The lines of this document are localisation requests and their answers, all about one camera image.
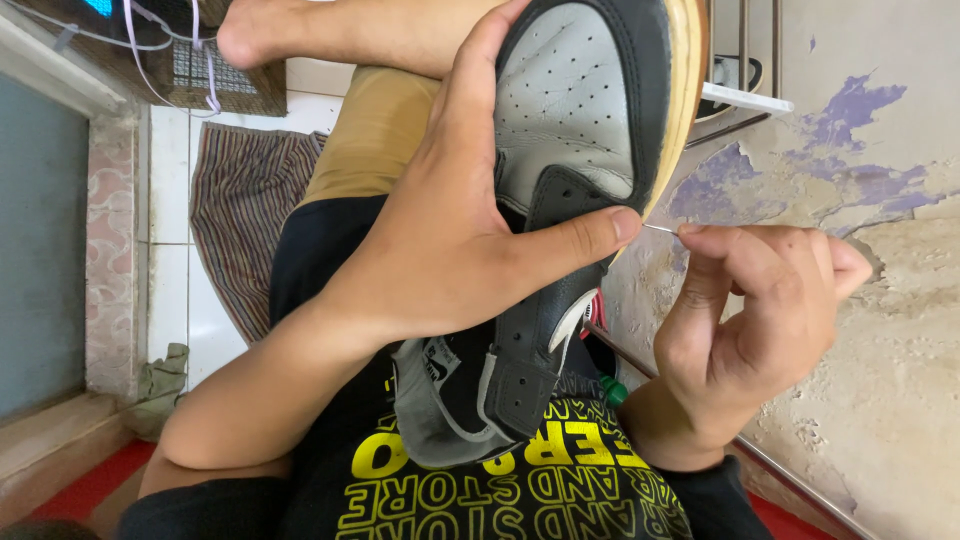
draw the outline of tongue label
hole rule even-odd
[[[459,365],[460,358],[450,351],[442,336],[431,337],[423,346],[423,367],[430,374],[430,379],[438,390]]]

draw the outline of black t-shirt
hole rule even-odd
[[[310,299],[370,229],[385,196],[296,210],[277,246],[274,323]],[[535,438],[484,463],[411,461],[381,352],[294,449],[289,480],[217,479],[141,499],[118,538],[769,539],[728,456],[696,474],[648,467],[604,405],[579,340]]]

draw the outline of foot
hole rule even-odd
[[[217,48],[240,70],[286,58],[284,38],[296,25],[302,0],[233,0],[217,32]]]

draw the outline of khaki pants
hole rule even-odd
[[[390,193],[414,155],[440,82],[358,66],[299,206]]]

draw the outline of needle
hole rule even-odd
[[[653,229],[653,230],[655,230],[655,231],[663,231],[663,232],[665,232],[665,233],[671,233],[671,234],[673,234],[674,236],[677,236],[678,238],[680,237],[679,234],[677,234],[677,233],[675,233],[675,232],[673,232],[673,231],[670,231],[669,229],[666,229],[665,227],[657,227],[656,225],[647,225],[646,223],[644,223],[643,226],[646,227],[647,229]]]

